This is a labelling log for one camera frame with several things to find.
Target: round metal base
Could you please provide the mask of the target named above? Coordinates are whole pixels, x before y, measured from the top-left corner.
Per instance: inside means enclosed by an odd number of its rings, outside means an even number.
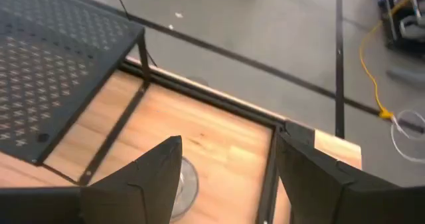
[[[181,160],[180,182],[171,214],[171,222],[179,220],[186,214],[195,202],[198,190],[198,173],[193,164],[183,157]]]

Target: wooden floor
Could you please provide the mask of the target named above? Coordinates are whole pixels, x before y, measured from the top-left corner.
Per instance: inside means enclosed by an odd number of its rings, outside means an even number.
[[[77,180],[140,84],[139,79],[116,72],[45,163]],[[271,134],[269,128],[152,84],[92,181],[169,136],[181,135],[183,155],[197,169],[200,190],[194,206],[178,223],[253,223]],[[356,145],[316,132],[315,146],[361,167]],[[52,185],[71,184],[44,168],[0,154],[1,187]],[[289,207],[282,187],[275,223],[285,223]]]

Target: perforated metal tabletop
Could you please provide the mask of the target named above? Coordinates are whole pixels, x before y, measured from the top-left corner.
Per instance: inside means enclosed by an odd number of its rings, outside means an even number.
[[[0,0],[0,152],[41,163],[142,34],[80,0]]]

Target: gray concrete floor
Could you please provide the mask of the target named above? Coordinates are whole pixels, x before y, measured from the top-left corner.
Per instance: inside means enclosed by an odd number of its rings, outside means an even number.
[[[118,0],[98,1],[121,9]],[[166,27],[171,25],[176,31],[335,91],[335,0],[123,1],[134,15]],[[376,107],[358,48],[362,37],[379,20],[377,0],[343,0],[343,16],[345,95]],[[414,65],[420,67],[419,72],[425,72],[424,64],[387,50],[381,37],[377,33],[367,45],[365,58],[378,80],[382,101],[394,112],[423,107],[424,89],[393,80],[386,70],[392,65]],[[162,68],[334,132],[334,100],[149,29],[147,45]],[[425,165],[412,164],[397,154],[390,140],[389,123],[345,108],[346,138],[362,147],[365,171],[399,185],[425,184]],[[407,145],[405,141],[401,140],[400,145]],[[420,147],[423,144],[409,143],[417,147],[409,151],[410,155],[425,158],[425,148]]]

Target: black metal table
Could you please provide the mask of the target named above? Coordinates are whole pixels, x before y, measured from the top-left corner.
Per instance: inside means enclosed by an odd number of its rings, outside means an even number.
[[[0,152],[41,164],[143,34],[82,0],[0,0]]]

